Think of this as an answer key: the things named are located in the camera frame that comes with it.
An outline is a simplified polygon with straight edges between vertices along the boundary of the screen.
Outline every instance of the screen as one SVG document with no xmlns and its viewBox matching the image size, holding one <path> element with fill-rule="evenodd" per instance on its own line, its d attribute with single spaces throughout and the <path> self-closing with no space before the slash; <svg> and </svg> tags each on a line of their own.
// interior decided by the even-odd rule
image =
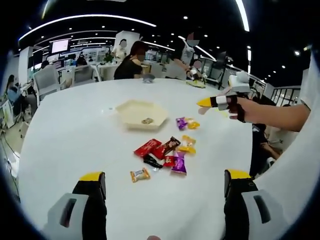
<svg viewBox="0 0 320 240">
<path fill-rule="evenodd" d="M 54 41 L 52 43 L 51 53 L 55 54 L 55 53 L 67 51 L 68 45 L 69 45 L 69 39 L 61 40 L 61 41 Z"/>
</svg>

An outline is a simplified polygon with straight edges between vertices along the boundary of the candy wrapper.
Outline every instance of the candy wrapper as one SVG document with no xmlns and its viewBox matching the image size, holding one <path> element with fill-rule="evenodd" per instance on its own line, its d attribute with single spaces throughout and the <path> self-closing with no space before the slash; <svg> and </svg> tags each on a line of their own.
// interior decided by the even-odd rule
<svg viewBox="0 0 320 240">
<path fill-rule="evenodd" d="M 185 167 L 185 153 L 182 151 L 176 151 L 173 156 L 175 159 L 175 166 L 171 169 L 171 171 L 187 175 L 187 170 Z"/>
<path fill-rule="evenodd" d="M 179 130 L 184 130 L 186 127 L 188 127 L 188 129 L 197 129 L 200 126 L 193 118 L 180 117 L 176 118 L 175 121 Z"/>
<path fill-rule="evenodd" d="M 164 159 L 165 155 L 175 150 L 180 145 L 180 141 L 175 139 L 173 136 L 165 144 L 158 146 L 151 153 L 159 160 Z"/>
<path fill-rule="evenodd" d="M 156 139 L 151 139 L 143 146 L 139 147 L 137 150 L 134 151 L 134 154 L 143 158 L 145 155 L 149 154 L 152 150 L 156 147 L 160 146 L 161 142 Z"/>
<path fill-rule="evenodd" d="M 164 157 L 164 167 L 172 168 L 176 165 L 174 156 L 165 156 Z"/>
<path fill-rule="evenodd" d="M 196 140 L 187 136 L 182 136 L 182 145 L 177 148 L 178 151 L 195 154 L 196 149 L 194 148 L 194 145 L 196 143 Z"/>
<path fill-rule="evenodd" d="M 150 166 L 157 168 L 157 169 L 162 169 L 162 165 L 157 163 L 157 160 L 155 160 L 152 156 L 150 156 L 149 154 L 145 155 L 143 157 L 143 162 L 145 164 L 149 164 Z"/>
<path fill-rule="evenodd" d="M 175 121 L 179 130 L 184 130 L 185 127 L 188 125 L 184 117 L 176 118 Z"/>
<path fill-rule="evenodd" d="M 143 179 L 150 179 L 150 175 L 145 168 L 142 168 L 142 170 L 139 171 L 131 171 L 130 174 L 133 183 Z"/>
</svg>

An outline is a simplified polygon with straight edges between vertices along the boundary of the black shirt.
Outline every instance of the black shirt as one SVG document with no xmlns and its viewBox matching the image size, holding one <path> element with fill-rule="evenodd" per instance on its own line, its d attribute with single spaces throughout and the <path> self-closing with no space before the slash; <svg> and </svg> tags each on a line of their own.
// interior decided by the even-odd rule
<svg viewBox="0 0 320 240">
<path fill-rule="evenodd" d="M 134 79 L 135 74 L 141 74 L 142 67 L 131 59 L 124 60 L 114 72 L 114 79 Z"/>
</svg>

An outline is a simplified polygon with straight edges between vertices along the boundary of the office chair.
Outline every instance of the office chair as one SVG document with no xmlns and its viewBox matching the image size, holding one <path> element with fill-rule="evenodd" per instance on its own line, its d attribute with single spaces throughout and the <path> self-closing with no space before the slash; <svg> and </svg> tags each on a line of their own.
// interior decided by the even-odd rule
<svg viewBox="0 0 320 240">
<path fill-rule="evenodd" d="M 38 106 L 46 95 L 60 91 L 59 74 L 53 65 L 34 73 L 33 79 Z"/>
<path fill-rule="evenodd" d="M 216 62 L 212 66 L 213 69 L 221 70 L 221 73 L 216 78 L 216 83 L 218 84 L 218 90 L 220 90 L 221 88 L 222 80 L 226 72 L 226 67 L 227 67 L 227 52 L 224 51 L 218 54 L 218 56 L 216 57 Z"/>
<path fill-rule="evenodd" d="M 73 87 L 95 82 L 101 82 L 97 66 L 94 65 L 77 66 L 72 70 L 72 75 Z"/>
</svg>

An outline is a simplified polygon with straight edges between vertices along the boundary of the cable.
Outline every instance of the cable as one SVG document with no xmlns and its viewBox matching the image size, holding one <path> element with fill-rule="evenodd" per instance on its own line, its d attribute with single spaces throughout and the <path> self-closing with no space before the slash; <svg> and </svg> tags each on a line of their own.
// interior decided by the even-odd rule
<svg viewBox="0 0 320 240">
<path fill-rule="evenodd" d="M 16 193 L 17 193 L 17 198 L 20 202 L 20 194 L 19 194 L 19 189 L 18 189 L 18 186 L 17 186 L 17 183 L 16 183 L 16 179 L 14 178 L 14 176 L 12 176 L 12 166 L 11 166 L 11 162 L 9 161 L 8 159 L 8 155 L 7 155 L 7 152 L 6 152 L 6 149 L 5 149 L 5 146 L 4 146 L 4 143 L 2 142 L 1 140 L 1 145 L 2 145 L 2 148 L 3 148 L 3 151 L 4 151 L 4 154 L 5 154 L 5 158 L 6 158 L 6 162 L 9 164 L 9 172 L 10 172 L 10 176 L 12 178 L 12 181 L 15 185 L 15 189 L 16 189 Z"/>
</svg>

